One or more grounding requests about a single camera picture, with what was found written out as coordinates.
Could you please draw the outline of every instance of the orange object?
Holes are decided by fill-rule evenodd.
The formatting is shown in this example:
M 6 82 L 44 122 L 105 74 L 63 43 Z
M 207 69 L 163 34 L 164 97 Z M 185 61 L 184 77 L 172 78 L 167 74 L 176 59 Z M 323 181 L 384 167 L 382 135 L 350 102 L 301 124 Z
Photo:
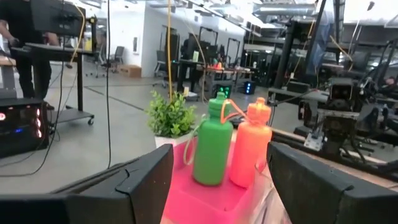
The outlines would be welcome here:
M 255 103 L 249 104 L 247 115 L 243 114 L 246 120 L 239 125 L 236 134 L 229 178 L 241 187 L 247 188 L 254 182 L 256 163 L 259 159 L 266 159 L 272 130 L 266 126 L 271 109 L 265 102 L 266 100 L 260 97 Z

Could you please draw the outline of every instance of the cardboard box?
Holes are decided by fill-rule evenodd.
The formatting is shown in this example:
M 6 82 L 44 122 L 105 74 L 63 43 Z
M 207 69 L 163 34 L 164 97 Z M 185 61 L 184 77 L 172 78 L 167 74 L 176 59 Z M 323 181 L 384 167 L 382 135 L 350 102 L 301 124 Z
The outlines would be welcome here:
M 137 65 L 119 65 L 119 73 L 125 77 L 140 78 L 141 67 Z

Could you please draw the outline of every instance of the green leaves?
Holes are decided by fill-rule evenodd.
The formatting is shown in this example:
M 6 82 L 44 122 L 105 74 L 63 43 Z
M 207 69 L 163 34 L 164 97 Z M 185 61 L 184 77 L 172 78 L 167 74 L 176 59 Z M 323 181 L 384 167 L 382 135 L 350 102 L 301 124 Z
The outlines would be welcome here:
M 156 136 L 178 138 L 188 134 L 195 124 L 195 106 L 186 107 L 183 95 L 173 93 L 172 102 L 152 91 L 154 99 L 150 102 L 146 113 L 149 115 L 148 125 Z

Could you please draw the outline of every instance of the pink tray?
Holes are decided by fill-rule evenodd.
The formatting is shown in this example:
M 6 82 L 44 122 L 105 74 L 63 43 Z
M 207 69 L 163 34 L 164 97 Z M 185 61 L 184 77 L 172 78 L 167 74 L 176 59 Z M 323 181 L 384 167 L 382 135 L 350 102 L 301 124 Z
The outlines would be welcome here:
M 183 163 L 184 147 L 185 144 L 174 147 L 172 184 L 164 215 L 178 224 L 230 224 L 247 220 L 251 211 L 252 190 L 234 185 L 228 175 L 234 142 L 229 150 L 224 181 L 217 187 L 206 187 L 194 181 L 193 166 Z

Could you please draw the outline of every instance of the squeeze bottle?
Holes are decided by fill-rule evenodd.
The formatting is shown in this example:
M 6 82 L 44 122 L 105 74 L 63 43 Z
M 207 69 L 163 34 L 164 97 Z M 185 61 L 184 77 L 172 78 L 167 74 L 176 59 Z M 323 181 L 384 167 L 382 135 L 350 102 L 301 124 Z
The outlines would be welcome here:
M 229 178 L 241 187 L 247 188 L 254 182 L 254 166 L 260 157 L 266 156 L 272 137 L 271 128 L 266 126 L 271 109 L 265 102 L 259 97 L 255 103 L 249 104 L 246 120 L 238 126 L 236 133 Z
M 209 117 L 198 128 L 198 141 L 193 159 L 193 178 L 203 185 L 218 185 L 224 179 L 233 126 L 220 122 L 221 108 L 226 100 L 224 93 L 208 104 Z M 225 115 L 230 105 L 226 105 Z

